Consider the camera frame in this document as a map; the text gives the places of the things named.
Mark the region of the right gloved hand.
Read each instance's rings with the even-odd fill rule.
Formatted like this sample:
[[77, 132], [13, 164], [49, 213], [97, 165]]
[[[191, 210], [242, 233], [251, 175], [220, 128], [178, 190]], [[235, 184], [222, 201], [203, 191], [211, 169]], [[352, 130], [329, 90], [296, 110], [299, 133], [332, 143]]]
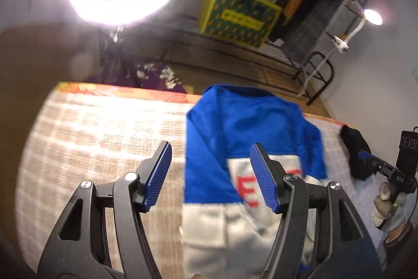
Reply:
[[383, 232], [390, 233], [406, 223], [405, 205], [408, 195], [398, 193], [394, 185], [385, 182], [380, 186], [380, 193], [373, 200], [375, 208], [371, 217], [375, 226]]

